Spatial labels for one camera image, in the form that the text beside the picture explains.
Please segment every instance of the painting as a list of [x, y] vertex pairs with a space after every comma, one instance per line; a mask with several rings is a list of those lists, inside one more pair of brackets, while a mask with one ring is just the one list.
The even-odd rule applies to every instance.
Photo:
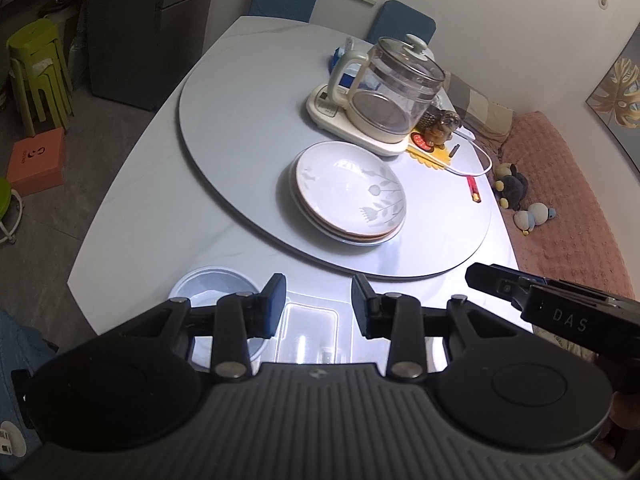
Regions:
[[640, 170], [640, 25], [587, 104]]

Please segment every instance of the stack of plates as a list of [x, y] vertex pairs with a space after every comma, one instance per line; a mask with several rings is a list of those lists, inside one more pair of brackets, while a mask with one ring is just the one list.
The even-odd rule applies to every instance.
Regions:
[[348, 142], [320, 142], [293, 161], [293, 200], [316, 228], [341, 242], [373, 246], [404, 225], [406, 199], [396, 174], [372, 153]]

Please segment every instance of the plate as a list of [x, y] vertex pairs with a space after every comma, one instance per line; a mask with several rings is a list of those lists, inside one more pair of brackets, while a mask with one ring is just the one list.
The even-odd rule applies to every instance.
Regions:
[[[169, 293], [169, 298], [189, 298], [192, 307], [215, 305], [220, 298], [235, 292], [260, 292], [247, 277], [225, 267], [201, 267], [188, 272], [178, 280]], [[197, 336], [191, 361], [202, 368], [211, 362], [212, 336]], [[267, 340], [260, 337], [247, 339], [249, 357], [257, 359]]]
[[388, 164], [348, 142], [307, 148], [295, 165], [295, 184], [316, 216], [349, 236], [383, 237], [406, 214], [404, 189]]
[[302, 216], [304, 216], [316, 229], [318, 229], [321, 233], [324, 233], [325, 235], [327, 235], [329, 238], [333, 238], [334, 240], [338, 240], [339, 242], [345, 243], [345, 244], [349, 244], [349, 245], [354, 245], [354, 246], [359, 246], [359, 247], [373, 247], [376, 245], [380, 245], [384, 242], [387, 242], [389, 240], [391, 240], [391, 238], [393, 238], [394, 236], [396, 236], [400, 230], [402, 229], [402, 226], [404, 225], [404, 218], [402, 219], [402, 222], [400, 223], [400, 225], [394, 229], [393, 231], [391, 231], [390, 233], [382, 236], [382, 237], [377, 237], [377, 238], [347, 238], [345, 234], [339, 234], [337, 232], [332, 231], [329, 226], [326, 226], [325, 224], [322, 224], [319, 219], [317, 219], [315, 217], [315, 215], [313, 215], [313, 213], [311, 211], [309, 211], [303, 201], [302, 201], [302, 197], [300, 196], [300, 194], [298, 193], [296, 184], [295, 184], [295, 176], [294, 176], [294, 168], [296, 165], [298, 158], [296, 158], [291, 167], [290, 167], [290, 174], [289, 174], [289, 189], [291, 192], [291, 197], [293, 199], [293, 202], [296, 204], [296, 206], [298, 207], [299, 211], [302, 213]]

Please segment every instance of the gray refrigerator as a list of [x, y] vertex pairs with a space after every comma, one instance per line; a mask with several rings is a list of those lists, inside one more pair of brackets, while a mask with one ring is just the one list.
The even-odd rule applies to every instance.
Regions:
[[159, 108], [200, 59], [211, 0], [86, 0], [94, 95]]

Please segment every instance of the glass kettle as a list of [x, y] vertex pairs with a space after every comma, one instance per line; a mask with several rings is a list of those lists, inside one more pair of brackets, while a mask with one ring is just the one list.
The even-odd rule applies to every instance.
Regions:
[[[402, 141], [442, 88], [444, 71], [423, 54], [427, 44], [406, 35], [407, 43], [380, 38], [367, 52], [349, 50], [331, 73], [327, 95], [345, 109], [351, 123], [373, 139]], [[351, 63], [361, 67], [347, 93], [338, 89]]]

